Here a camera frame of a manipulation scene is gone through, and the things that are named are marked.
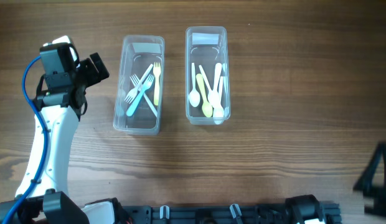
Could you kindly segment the white plastic fork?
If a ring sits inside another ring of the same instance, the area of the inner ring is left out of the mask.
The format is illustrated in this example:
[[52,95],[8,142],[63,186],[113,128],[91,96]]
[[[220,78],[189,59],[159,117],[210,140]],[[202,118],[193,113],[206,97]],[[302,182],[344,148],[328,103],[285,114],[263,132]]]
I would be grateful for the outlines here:
[[138,90],[139,90],[140,86],[142,85],[144,79],[149,75],[152,68],[153,68],[153,64],[151,64],[146,69],[145,73],[143,74],[143,76],[141,77],[140,80],[138,78],[135,78],[134,76],[130,76],[131,81],[136,81],[136,84],[135,84],[134,88],[128,92],[128,94],[125,98],[125,102],[131,103],[136,98],[136,95],[138,94]]
[[145,91],[150,89],[150,87],[153,84],[153,81],[154,81],[154,75],[149,75],[147,77],[147,79],[145,79],[144,83],[141,85],[142,86],[141,91],[139,92],[137,97],[134,99],[134,101],[132,102],[132,104],[129,106],[129,108],[126,111],[126,115],[127,116],[134,115],[134,112],[136,111],[136,109],[137,109],[137,107],[139,105],[139,102],[141,101]]

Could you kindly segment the white plastic spoon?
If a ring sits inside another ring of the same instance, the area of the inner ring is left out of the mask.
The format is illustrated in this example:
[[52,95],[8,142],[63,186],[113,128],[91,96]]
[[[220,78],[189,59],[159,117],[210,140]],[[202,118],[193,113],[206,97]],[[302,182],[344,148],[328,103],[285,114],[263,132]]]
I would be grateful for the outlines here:
[[222,64],[216,63],[215,72],[214,72],[214,87],[212,90],[209,91],[209,102],[214,108],[218,107],[218,105],[220,104],[219,93],[217,91],[217,88],[218,88],[221,72],[222,72]]
[[200,103],[200,94],[196,90],[196,79],[195,79],[195,64],[191,63],[191,80],[192,80],[192,90],[189,93],[189,102],[193,107],[198,107]]
[[200,72],[202,74],[202,77],[204,79],[204,82],[205,82],[205,85],[207,86],[207,89],[208,89],[208,101],[209,103],[214,107],[215,106],[215,92],[211,89],[210,87],[210,84],[209,84],[209,81],[208,81],[208,78],[207,78],[207,75],[205,74],[204,72],[204,69],[202,67],[202,65],[199,65],[199,69],[200,69]]
[[220,81],[219,81],[219,103],[218,103],[217,107],[214,108],[214,113],[213,113],[213,117],[214,118],[221,118],[221,117],[224,116],[224,109],[223,109],[223,107],[221,105],[223,83],[224,83],[224,78],[220,77]]

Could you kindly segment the yellow plastic spoon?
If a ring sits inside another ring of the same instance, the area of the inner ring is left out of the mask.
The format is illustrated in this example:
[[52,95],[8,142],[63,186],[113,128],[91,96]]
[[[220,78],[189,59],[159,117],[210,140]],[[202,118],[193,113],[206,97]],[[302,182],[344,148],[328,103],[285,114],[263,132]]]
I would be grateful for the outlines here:
[[202,104],[202,112],[205,117],[211,117],[213,113],[213,107],[212,105],[208,102],[207,97],[206,97],[206,92],[205,92],[205,85],[204,85],[204,79],[201,73],[198,73],[196,75],[196,80],[197,84],[199,86],[200,94],[203,99],[203,104]]

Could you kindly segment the beige plastic fork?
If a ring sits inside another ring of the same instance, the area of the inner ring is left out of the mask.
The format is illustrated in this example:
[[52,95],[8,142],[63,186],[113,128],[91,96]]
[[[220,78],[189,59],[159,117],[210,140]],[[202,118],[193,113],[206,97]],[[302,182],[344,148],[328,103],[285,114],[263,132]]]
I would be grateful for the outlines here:
[[154,105],[157,106],[159,104],[159,90],[160,90],[160,84],[159,84],[159,77],[161,75],[161,63],[160,62],[154,63],[153,75],[155,77],[153,102],[154,102]]

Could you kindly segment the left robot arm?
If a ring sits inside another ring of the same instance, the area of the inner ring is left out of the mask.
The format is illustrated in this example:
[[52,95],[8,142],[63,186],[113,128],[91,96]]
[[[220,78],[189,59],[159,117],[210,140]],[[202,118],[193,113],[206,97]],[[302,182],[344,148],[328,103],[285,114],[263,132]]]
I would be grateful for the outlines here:
[[34,99],[35,134],[25,176],[15,199],[0,203],[0,223],[127,223],[128,214],[115,198],[83,208],[68,196],[67,173],[73,136],[87,110],[86,89],[109,77],[98,54],[80,60],[73,44],[40,48],[45,73]]

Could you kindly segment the clear plastic fork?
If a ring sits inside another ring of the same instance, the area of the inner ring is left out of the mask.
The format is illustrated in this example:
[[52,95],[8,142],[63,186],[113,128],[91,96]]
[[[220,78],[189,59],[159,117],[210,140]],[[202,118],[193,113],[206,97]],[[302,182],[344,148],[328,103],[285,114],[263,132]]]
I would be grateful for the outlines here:
[[[131,81],[132,81],[134,86],[136,86],[138,84],[138,82],[139,82],[138,77],[136,76],[136,74],[130,76],[130,79],[131,79]],[[155,107],[154,107],[153,103],[151,102],[151,100],[149,99],[149,97],[146,94],[144,94],[143,96],[144,96],[144,99],[146,100],[149,108],[151,109],[151,111],[155,115],[155,117],[158,117],[158,112],[155,109]]]

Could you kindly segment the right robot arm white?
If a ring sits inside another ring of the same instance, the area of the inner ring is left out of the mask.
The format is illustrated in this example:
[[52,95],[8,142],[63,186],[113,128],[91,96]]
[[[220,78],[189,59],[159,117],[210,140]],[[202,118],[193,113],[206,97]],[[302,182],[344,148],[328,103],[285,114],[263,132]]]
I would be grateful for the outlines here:
[[[373,184],[373,178],[381,160],[384,162],[384,183],[377,186]],[[354,184],[353,190],[362,192],[364,197],[374,200],[371,207],[364,207],[366,214],[386,218],[386,141],[377,144],[370,162]],[[288,213],[291,223],[327,222],[323,207],[313,195],[289,198],[285,203],[291,210]]]

